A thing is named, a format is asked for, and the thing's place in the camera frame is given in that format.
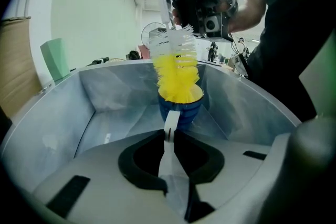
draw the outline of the fan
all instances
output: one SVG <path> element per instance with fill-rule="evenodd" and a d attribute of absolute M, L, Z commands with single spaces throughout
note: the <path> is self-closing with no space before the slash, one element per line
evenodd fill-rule
<path fill-rule="evenodd" d="M 161 23 L 150 23 L 146 25 L 141 33 L 141 41 L 144 45 L 149 45 L 151 37 L 157 36 L 158 32 L 166 31 L 166 27 Z"/>

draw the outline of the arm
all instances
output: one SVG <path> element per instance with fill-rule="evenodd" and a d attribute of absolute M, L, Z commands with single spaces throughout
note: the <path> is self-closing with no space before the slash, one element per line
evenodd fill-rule
<path fill-rule="evenodd" d="M 250 29 L 260 23 L 266 10 L 266 0 L 245 0 L 236 15 L 230 19 L 229 33 Z"/>

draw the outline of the hand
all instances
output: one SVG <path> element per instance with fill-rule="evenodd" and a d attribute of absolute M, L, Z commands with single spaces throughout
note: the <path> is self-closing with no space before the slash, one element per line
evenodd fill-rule
<path fill-rule="evenodd" d="M 225 1 L 222 0 L 216 7 L 215 7 L 215 12 L 224 12 L 226 10 L 228 10 L 230 7 L 230 5 Z M 173 9 L 172 11 L 173 16 L 174 16 L 174 23 L 177 25 L 181 25 L 181 21 L 180 18 L 178 17 L 178 11 L 177 9 Z"/>

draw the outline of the blue cup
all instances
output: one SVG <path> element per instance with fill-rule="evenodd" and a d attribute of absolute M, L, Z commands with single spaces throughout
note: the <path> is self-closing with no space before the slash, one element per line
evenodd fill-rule
<path fill-rule="evenodd" d="M 165 101 L 164 98 L 160 95 L 159 91 L 158 95 L 159 95 L 159 107 L 162 119 L 165 121 L 167 119 L 169 111 L 171 110 L 180 111 L 181 114 L 180 118 L 178 119 L 179 121 L 177 123 L 177 128 L 180 130 L 187 130 L 191 125 L 191 123 L 193 122 L 194 118 L 196 117 L 199 111 L 199 108 L 202 105 L 204 93 L 202 90 L 202 96 L 195 102 L 188 104 L 179 104 L 171 101 Z"/>

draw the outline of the green object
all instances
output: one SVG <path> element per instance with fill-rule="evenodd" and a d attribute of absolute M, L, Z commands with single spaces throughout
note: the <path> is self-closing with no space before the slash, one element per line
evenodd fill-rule
<path fill-rule="evenodd" d="M 41 45 L 41 52 L 54 81 L 69 75 L 64 40 L 56 38 Z"/>

